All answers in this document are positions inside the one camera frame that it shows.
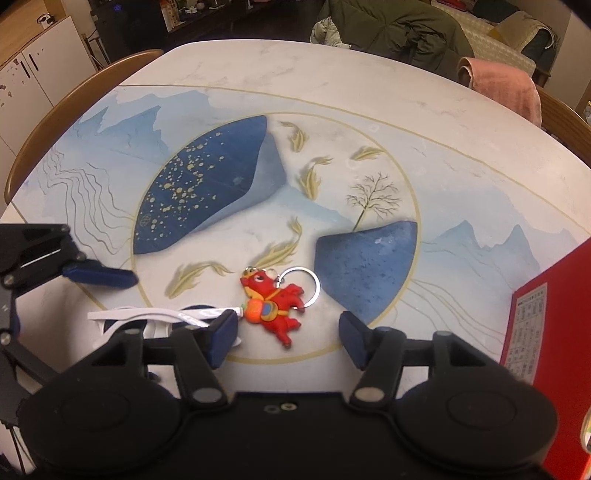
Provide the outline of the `red shoe box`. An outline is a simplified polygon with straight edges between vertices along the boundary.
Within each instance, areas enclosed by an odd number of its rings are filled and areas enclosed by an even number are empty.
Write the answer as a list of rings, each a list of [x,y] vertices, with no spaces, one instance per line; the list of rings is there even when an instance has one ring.
[[[590,242],[512,296],[501,364],[554,405],[543,462],[556,479],[590,477]]]

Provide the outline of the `olive green jacket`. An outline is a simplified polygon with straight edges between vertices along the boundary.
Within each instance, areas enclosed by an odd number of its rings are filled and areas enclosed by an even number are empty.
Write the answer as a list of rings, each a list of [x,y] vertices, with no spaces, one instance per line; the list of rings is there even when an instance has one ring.
[[[403,62],[455,80],[475,56],[459,22],[423,1],[329,0],[310,42]]]

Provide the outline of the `red dragon keychain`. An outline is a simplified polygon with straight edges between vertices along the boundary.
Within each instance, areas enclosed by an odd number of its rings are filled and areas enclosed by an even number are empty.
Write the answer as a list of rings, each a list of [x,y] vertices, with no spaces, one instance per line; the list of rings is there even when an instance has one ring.
[[[297,284],[286,284],[286,278],[293,273],[304,273],[314,282],[311,298],[304,300],[304,288]],[[240,276],[240,284],[247,301],[242,307],[242,318],[260,325],[276,337],[284,349],[290,349],[293,342],[290,332],[301,328],[301,322],[291,316],[291,311],[304,313],[318,301],[321,282],[311,269],[294,266],[287,268],[274,278],[266,269],[246,267]]]

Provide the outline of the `white frame sunglasses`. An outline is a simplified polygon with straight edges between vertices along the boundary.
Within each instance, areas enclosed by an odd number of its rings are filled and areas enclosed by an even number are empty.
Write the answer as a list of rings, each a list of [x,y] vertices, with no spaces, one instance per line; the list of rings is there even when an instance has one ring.
[[[224,312],[226,309],[212,307],[174,310],[125,306],[90,312],[87,319],[102,326],[102,334],[94,343],[98,348],[125,330],[143,331],[148,339],[153,339],[167,337],[174,327],[206,329]]]

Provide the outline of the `wooden chair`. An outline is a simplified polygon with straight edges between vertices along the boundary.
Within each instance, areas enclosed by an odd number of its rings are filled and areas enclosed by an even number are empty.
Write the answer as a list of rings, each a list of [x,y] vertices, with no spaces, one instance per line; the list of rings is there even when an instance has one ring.
[[[542,128],[590,167],[590,126],[572,108],[550,95],[543,87],[536,88],[541,101]]]
[[[124,57],[86,79],[43,117],[27,137],[8,173],[4,200],[9,204],[43,156],[81,116],[124,80],[163,54],[160,49]]]

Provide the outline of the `pink towel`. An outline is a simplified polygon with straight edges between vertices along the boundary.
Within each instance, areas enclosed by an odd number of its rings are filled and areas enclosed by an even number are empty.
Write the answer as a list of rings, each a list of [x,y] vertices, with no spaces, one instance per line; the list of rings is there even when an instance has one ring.
[[[542,126],[538,90],[523,70],[504,63],[463,57],[457,74],[462,85],[510,109],[535,126]]]

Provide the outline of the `sofa with blankets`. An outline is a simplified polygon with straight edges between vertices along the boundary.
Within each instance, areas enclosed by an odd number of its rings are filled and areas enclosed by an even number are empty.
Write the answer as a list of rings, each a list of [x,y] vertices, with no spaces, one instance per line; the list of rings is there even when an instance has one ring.
[[[537,85],[546,85],[559,43],[551,27],[519,9],[497,22],[474,15],[468,8],[454,8],[449,1],[432,1],[431,5],[460,24],[476,58],[516,67]]]

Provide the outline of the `wooden chair left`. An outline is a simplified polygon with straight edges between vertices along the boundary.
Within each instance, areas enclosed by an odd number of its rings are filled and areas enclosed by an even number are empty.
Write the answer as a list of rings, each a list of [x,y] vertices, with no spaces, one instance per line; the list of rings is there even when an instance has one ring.
[[[8,173],[4,200],[9,204],[43,156],[81,116],[124,80],[163,54],[160,49],[124,57],[86,79],[43,117],[27,137]]]

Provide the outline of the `wooden chair right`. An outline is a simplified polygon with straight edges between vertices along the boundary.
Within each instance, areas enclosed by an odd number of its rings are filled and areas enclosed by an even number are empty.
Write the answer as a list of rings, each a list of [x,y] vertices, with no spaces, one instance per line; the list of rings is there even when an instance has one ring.
[[[541,101],[542,128],[590,167],[590,126],[572,108],[550,95],[543,87],[536,88]]]

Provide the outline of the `white cabinet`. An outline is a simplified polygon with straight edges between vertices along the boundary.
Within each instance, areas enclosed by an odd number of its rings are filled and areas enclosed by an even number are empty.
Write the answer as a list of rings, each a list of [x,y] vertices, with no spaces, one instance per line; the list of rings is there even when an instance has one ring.
[[[1,183],[35,126],[96,73],[71,17],[55,23],[1,66]]]

